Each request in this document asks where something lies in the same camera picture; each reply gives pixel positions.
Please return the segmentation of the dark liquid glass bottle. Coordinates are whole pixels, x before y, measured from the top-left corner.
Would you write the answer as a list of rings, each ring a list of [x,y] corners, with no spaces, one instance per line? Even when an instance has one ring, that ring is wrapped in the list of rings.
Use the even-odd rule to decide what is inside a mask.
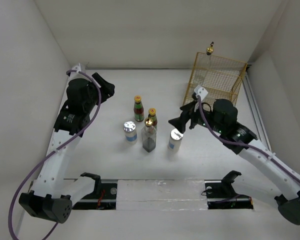
[[[148,153],[156,148],[157,130],[153,126],[153,123],[151,117],[147,117],[144,120],[144,127],[141,130],[142,147]]]

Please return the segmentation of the clear glass oil bottle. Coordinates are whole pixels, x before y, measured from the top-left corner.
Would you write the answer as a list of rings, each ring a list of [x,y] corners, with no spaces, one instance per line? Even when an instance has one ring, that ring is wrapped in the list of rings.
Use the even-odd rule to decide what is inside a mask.
[[[212,41],[210,45],[206,48],[205,53],[198,53],[196,60],[196,74],[198,83],[203,85],[207,73],[211,68],[211,56],[214,52],[214,42]]]

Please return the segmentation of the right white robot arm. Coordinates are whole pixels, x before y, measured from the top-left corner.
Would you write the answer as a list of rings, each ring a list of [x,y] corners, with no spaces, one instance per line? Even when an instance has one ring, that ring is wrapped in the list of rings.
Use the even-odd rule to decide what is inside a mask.
[[[283,163],[248,127],[237,121],[238,110],[227,99],[218,99],[207,111],[199,99],[180,107],[179,117],[168,120],[180,133],[200,125],[207,128],[226,148],[248,161],[278,189],[270,201],[290,223],[300,225],[300,174]]]

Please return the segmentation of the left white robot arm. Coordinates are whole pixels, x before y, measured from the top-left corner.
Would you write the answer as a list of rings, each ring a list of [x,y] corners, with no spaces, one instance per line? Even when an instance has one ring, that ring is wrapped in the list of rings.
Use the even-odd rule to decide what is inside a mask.
[[[81,71],[70,70],[71,78],[66,89],[67,99],[61,107],[53,126],[51,153],[44,161],[38,178],[28,193],[22,193],[19,204],[25,211],[39,219],[63,224],[73,206],[84,197],[97,198],[102,192],[101,177],[84,172],[73,183],[64,182],[71,156],[84,131],[95,119],[92,110],[115,93],[114,84],[95,72],[91,79]]]

